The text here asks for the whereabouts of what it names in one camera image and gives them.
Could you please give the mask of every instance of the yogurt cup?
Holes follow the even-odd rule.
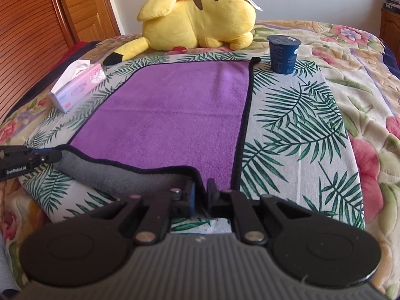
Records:
[[[292,74],[295,70],[301,40],[284,35],[272,35],[267,39],[272,70],[279,74]]]

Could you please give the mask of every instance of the tissue box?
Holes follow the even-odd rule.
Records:
[[[48,95],[54,105],[66,113],[105,79],[101,64],[89,65],[89,61],[78,60],[68,66]]]

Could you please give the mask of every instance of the silver rivet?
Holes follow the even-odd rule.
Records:
[[[264,234],[260,231],[246,232],[244,237],[246,238],[247,241],[251,241],[251,242],[259,242],[265,238]]]
[[[196,240],[197,242],[203,242],[203,241],[205,241],[206,239],[207,239],[206,237],[200,236],[200,237],[195,238],[194,240]]]
[[[181,199],[181,189],[180,188],[171,188],[172,199],[174,201],[178,201]]]
[[[150,231],[142,231],[136,235],[136,240],[139,242],[152,242],[156,235]]]

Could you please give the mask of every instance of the wooden cabinet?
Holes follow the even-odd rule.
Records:
[[[400,65],[400,14],[382,9],[380,38],[394,53]]]
[[[74,44],[60,0],[0,0],[0,123]]]

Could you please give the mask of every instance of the pink tissue box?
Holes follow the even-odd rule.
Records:
[[[54,105],[64,113],[66,113],[73,105],[82,99],[89,91],[96,87],[99,83],[106,79],[106,75],[101,67],[101,64],[91,64],[89,67],[81,71],[71,81],[65,83],[62,87],[62,82],[54,85],[54,88],[49,92],[49,97]]]

